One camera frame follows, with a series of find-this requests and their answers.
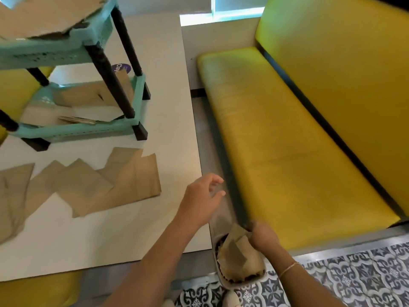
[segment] person's left arm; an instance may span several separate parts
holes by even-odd
[[[173,221],[103,307],[161,306],[187,244],[209,222],[225,195],[220,191],[210,196],[209,191],[221,183],[223,179],[218,175],[207,174],[187,187]]]

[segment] person's left hand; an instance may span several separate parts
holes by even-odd
[[[213,197],[211,191],[224,180],[216,174],[206,174],[198,178],[186,188],[175,220],[180,224],[187,224],[193,230],[198,230],[210,221],[216,211],[225,191],[217,192]]]

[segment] paper pile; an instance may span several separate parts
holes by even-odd
[[[128,101],[133,88],[125,69],[115,73]],[[54,93],[54,103],[35,100],[28,103],[20,123],[34,126],[57,126],[71,123],[110,122],[124,115],[105,82],[86,83]]]
[[[9,9],[0,2],[0,38],[62,35],[104,3],[105,0],[22,0]]]
[[[217,262],[223,277],[234,283],[263,275],[265,265],[261,254],[250,244],[248,231],[237,224],[217,252]]]
[[[0,243],[15,237],[25,220],[55,192],[73,217],[140,201],[161,193],[156,155],[142,149],[113,149],[105,167],[78,159],[65,167],[54,160],[30,180],[34,164],[0,171]]]

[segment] teal shelf tray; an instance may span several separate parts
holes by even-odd
[[[18,130],[15,132],[9,132],[9,134],[19,138],[43,138],[48,141],[55,141],[56,139],[78,135],[128,131],[132,133],[131,127],[134,125],[138,125],[142,119],[142,95],[144,92],[145,81],[145,74],[142,74],[140,77],[135,76],[131,78],[132,88],[134,89],[132,107],[135,111],[135,117],[132,119],[122,118],[116,119],[109,123],[96,123],[95,125],[76,123],[72,125],[46,127],[35,127],[19,123]],[[36,92],[32,96],[30,101],[42,100],[44,102],[54,103],[55,92],[82,84],[84,83],[61,86],[56,83],[50,83],[50,85],[48,85],[47,87],[40,88],[38,92]]]
[[[117,0],[108,0],[80,26],[58,39],[0,40],[0,70],[53,67],[92,62],[85,45],[105,47],[112,33],[111,11]]]

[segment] black rack leg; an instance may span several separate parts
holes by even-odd
[[[118,106],[124,113],[125,117],[134,118],[135,111],[130,105],[128,98],[126,97],[126,94],[122,89],[122,86],[120,85],[118,78],[113,72],[111,64],[107,56],[105,55],[101,45],[98,43],[96,45],[85,46],[85,49],[87,50],[89,56],[92,59],[92,62],[94,63],[96,69],[98,70],[99,74],[101,75],[102,79],[107,85],[109,91],[111,92]],[[138,128],[139,125],[132,127],[135,133],[135,137],[137,140],[146,140],[147,133],[146,136],[141,136],[141,131]]]
[[[41,72],[39,68],[28,68],[28,72],[40,83],[41,86],[46,87],[50,84],[48,78]]]
[[[17,131],[18,123],[9,117],[5,112],[0,110],[0,125],[3,126],[7,131]],[[50,143],[43,138],[21,138],[25,143],[31,146],[37,152],[46,151],[50,146]]]
[[[120,36],[122,45],[124,46],[126,56],[128,56],[129,62],[135,72],[137,77],[142,75],[142,68],[139,63],[138,57],[136,56],[135,49],[133,48],[132,41],[130,40],[128,31],[126,29],[124,18],[122,17],[122,13],[118,7],[114,7],[111,12],[112,20],[114,21],[115,28],[118,31],[118,35]],[[144,95],[142,100],[150,100],[151,93],[149,92],[148,86],[145,83],[144,87]]]

